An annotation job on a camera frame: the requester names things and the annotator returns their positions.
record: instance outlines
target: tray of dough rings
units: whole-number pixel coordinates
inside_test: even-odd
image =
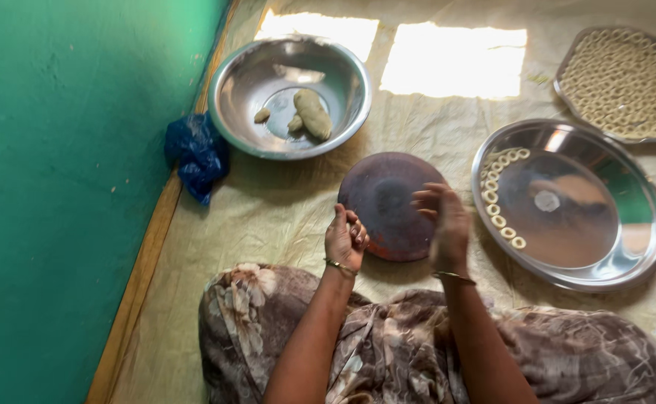
[[[593,27],[575,37],[555,91],[572,114],[625,144],[656,142],[656,37]]]
[[[555,285],[607,293],[656,271],[656,187],[594,126],[504,126],[477,152],[471,187],[495,242]]]

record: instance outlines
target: floral dress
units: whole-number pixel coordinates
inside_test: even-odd
[[[211,404],[261,402],[318,283],[267,264],[208,282],[199,344]],[[489,312],[541,403],[656,404],[656,341],[636,325],[607,311]],[[442,293],[408,290],[386,303],[353,293],[346,314],[326,403],[469,403]]]

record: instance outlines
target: green wall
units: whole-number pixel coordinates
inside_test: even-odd
[[[0,0],[0,403],[85,398],[226,3]]]

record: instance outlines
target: stainless steel plate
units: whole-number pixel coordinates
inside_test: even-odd
[[[288,132],[296,114],[293,95],[318,93],[333,122],[320,142],[301,129]],[[225,139],[244,152],[272,160],[299,160],[323,154],[356,133],[370,111],[370,78],[348,49],[327,38],[291,34],[252,42],[231,54],[211,79],[208,108]],[[267,122],[253,116],[270,109]]]
[[[501,172],[497,205],[527,241],[523,250],[503,239],[480,193],[485,163],[513,147],[530,150],[530,157]],[[477,152],[472,191],[478,215],[503,250],[555,285],[614,292],[656,270],[656,187],[598,129],[550,119],[505,126]]]
[[[562,98],[563,101],[565,101],[565,104],[570,108],[570,112],[572,112],[575,117],[580,119],[586,124],[589,124],[592,126],[592,124],[588,121],[585,120],[585,118],[579,113],[577,108],[575,108],[575,105],[572,103],[572,100],[570,97],[567,97],[567,95],[560,89],[560,80],[562,79],[563,73],[565,73],[565,69],[567,68],[567,65],[570,63],[570,60],[572,59],[573,54],[575,53],[575,47],[580,43],[580,41],[583,40],[584,37],[587,35],[590,35],[594,31],[602,31],[602,30],[619,30],[622,28],[626,28],[631,31],[635,32],[642,32],[645,34],[647,38],[650,38],[653,42],[656,42],[656,36],[649,34],[647,32],[644,32],[642,30],[638,30],[633,27],[626,27],[624,25],[620,26],[609,26],[609,27],[590,27],[586,28],[583,31],[580,31],[577,36],[575,36],[575,41],[572,42],[572,46],[570,46],[569,51],[567,51],[567,54],[565,55],[565,59],[562,60],[562,63],[560,64],[560,67],[557,69],[557,74],[555,75],[555,81],[554,81],[554,87],[555,91],[557,92],[557,95]],[[615,133],[609,132],[609,131],[601,131],[602,133],[606,134],[607,136],[611,137],[612,139],[617,140],[618,142],[622,142],[624,144],[635,144],[635,143],[651,143],[651,142],[656,142],[656,137],[648,137],[644,139],[625,139],[624,137],[618,136]]]

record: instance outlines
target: gold bracelet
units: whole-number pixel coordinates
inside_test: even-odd
[[[336,267],[336,268],[338,268],[339,270],[345,270],[345,271],[348,271],[348,273],[350,273],[350,274],[353,275],[353,276],[358,276],[358,271],[353,271],[353,270],[351,270],[349,267],[346,267],[345,265],[341,264],[340,262],[333,261],[333,260],[329,260],[328,258],[324,258],[323,261],[325,261],[326,264],[328,264],[328,265],[330,265],[330,266],[332,266],[332,267]]]
[[[440,275],[446,275],[446,276],[450,276],[450,277],[453,277],[453,278],[458,278],[459,280],[461,280],[463,282],[466,282],[470,285],[477,285],[477,283],[475,283],[475,280],[472,280],[470,278],[466,278],[464,276],[460,276],[460,275],[458,275],[457,273],[454,273],[454,272],[435,271],[435,272],[432,272],[431,275],[434,276],[435,278],[438,278],[438,279],[440,279]]]

